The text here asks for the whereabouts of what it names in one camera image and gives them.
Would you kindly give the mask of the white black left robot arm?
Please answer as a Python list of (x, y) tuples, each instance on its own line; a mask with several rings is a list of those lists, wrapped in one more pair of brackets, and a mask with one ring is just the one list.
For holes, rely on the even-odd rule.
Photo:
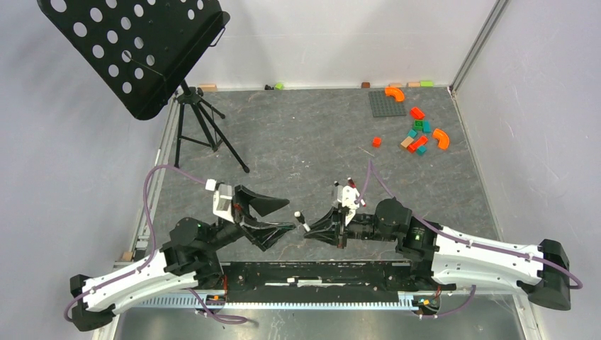
[(290, 201), (209, 180), (213, 195), (210, 224), (183, 217), (169, 233), (169, 240), (139, 261), (110, 274), (71, 277), (70, 290), (76, 302), (67, 310), (68, 319), (81, 332), (106, 326), (137, 302), (176, 290), (198, 288), (225, 290), (228, 277), (218, 259), (219, 249), (247, 239), (261, 251), (272, 247), (292, 230), (291, 223), (261, 222), (286, 207)]

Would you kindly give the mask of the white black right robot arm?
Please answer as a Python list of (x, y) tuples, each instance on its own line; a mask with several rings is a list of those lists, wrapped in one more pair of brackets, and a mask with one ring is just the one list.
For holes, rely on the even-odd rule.
[(521, 245), (474, 237), (415, 217), (395, 198), (380, 201), (372, 214), (338, 203), (313, 224), (299, 211), (294, 216), (306, 239), (339, 249), (350, 239), (394, 242), (396, 253), (410, 261), (409, 281), (418, 290), (472, 285), (511, 288), (540, 307), (571, 309), (569, 260), (555, 240)]

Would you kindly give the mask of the small red cube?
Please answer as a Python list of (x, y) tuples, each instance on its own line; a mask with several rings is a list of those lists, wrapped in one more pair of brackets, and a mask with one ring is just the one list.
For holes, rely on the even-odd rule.
[(379, 148), (381, 146), (382, 139), (380, 137), (375, 137), (372, 140), (372, 147)]

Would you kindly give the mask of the tan wooden block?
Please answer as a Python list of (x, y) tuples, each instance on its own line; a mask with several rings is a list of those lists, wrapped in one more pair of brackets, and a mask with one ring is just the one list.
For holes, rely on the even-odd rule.
[(407, 136), (401, 143), (400, 143), (400, 147), (407, 149), (412, 143), (414, 142), (414, 139), (411, 136)]

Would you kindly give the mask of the black tripod stand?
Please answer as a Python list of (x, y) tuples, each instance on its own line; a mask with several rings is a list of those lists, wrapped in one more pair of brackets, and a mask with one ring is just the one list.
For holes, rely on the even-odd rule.
[[(230, 143), (228, 138), (226, 138), (224, 132), (218, 127), (218, 124), (215, 121), (215, 117), (225, 119), (226, 115), (204, 99), (204, 92), (202, 89), (189, 86), (185, 80), (181, 82), (180, 88), (182, 93), (178, 94), (175, 98), (177, 107), (179, 108), (179, 114), (176, 126), (174, 166), (178, 169), (181, 167), (181, 146), (183, 141), (207, 147), (213, 152), (217, 152), (220, 146), (225, 145), (238, 164), (242, 167), (242, 170), (248, 174), (250, 168)], [(198, 140), (184, 134), (184, 124), (186, 122), (185, 116), (189, 111), (193, 113), (194, 120), (199, 124), (201, 132), (205, 137), (204, 140)]]

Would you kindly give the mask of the red long brick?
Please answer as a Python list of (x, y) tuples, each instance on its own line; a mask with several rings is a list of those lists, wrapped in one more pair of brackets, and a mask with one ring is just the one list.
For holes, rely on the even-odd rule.
[(424, 147), (428, 142), (428, 138), (424, 135), (422, 135), (421, 137), (419, 137), (417, 140), (415, 140), (412, 144), (410, 144), (407, 149), (411, 152), (414, 153), (416, 152), (420, 147)]

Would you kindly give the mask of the grey lego baseplate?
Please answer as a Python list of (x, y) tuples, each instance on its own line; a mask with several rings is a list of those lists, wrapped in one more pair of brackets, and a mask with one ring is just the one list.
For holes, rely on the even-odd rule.
[(370, 91), (368, 96), (374, 118), (407, 115), (404, 103), (397, 102), (392, 96), (387, 96), (384, 91)]

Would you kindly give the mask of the green lego brick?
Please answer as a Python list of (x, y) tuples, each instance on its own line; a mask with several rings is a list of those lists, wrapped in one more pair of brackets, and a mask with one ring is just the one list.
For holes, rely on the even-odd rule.
[(413, 130), (416, 130), (416, 131), (422, 131), (424, 128), (424, 121), (423, 120), (414, 120), (412, 128), (413, 128)]

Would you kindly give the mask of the teal brick right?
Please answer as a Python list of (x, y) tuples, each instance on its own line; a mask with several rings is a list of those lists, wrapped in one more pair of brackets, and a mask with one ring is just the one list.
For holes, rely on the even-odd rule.
[(432, 128), (431, 125), (428, 121), (424, 121), (423, 122), (423, 127), (422, 127), (422, 131), (423, 133), (431, 133), (432, 132)]

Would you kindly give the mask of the orange curved block right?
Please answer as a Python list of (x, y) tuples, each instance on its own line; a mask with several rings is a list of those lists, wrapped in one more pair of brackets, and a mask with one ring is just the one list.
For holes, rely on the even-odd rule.
[(437, 141), (437, 147), (442, 150), (447, 150), (450, 145), (450, 139), (445, 131), (436, 128), (432, 132), (432, 137)]

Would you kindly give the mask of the orange curved block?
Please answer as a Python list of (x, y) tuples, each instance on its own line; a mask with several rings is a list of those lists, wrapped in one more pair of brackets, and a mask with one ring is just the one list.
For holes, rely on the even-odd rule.
[(404, 92), (398, 87), (387, 86), (384, 93), (386, 96), (392, 97), (397, 103), (402, 103), (405, 100)]
[(432, 137), (437, 141), (437, 147), (442, 150), (447, 150), (450, 145), (450, 139), (445, 131), (436, 128), (432, 132)]

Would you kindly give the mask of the red brick upper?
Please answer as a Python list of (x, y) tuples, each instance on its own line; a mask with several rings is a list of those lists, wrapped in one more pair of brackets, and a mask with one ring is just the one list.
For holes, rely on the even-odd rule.
[(410, 115), (416, 120), (423, 120), (425, 118), (425, 114), (418, 107), (413, 107), (410, 110)]

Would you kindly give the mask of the orange curved block top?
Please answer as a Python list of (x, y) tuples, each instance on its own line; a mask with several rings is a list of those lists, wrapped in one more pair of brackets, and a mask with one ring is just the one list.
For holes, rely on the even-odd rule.
[(405, 100), (404, 92), (398, 87), (387, 86), (384, 93), (386, 96), (392, 97), (397, 103), (402, 103)]

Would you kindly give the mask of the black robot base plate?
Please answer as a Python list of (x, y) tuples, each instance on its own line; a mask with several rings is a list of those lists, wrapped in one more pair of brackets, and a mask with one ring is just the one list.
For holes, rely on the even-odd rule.
[(399, 292), (456, 290), (409, 261), (230, 262), (197, 284), (224, 290), (227, 302), (395, 302)]

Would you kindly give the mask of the wooden block at wall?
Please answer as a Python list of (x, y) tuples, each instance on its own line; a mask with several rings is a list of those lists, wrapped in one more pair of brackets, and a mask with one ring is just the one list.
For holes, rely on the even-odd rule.
[(203, 92), (217, 92), (218, 87), (216, 84), (199, 84), (198, 88)]

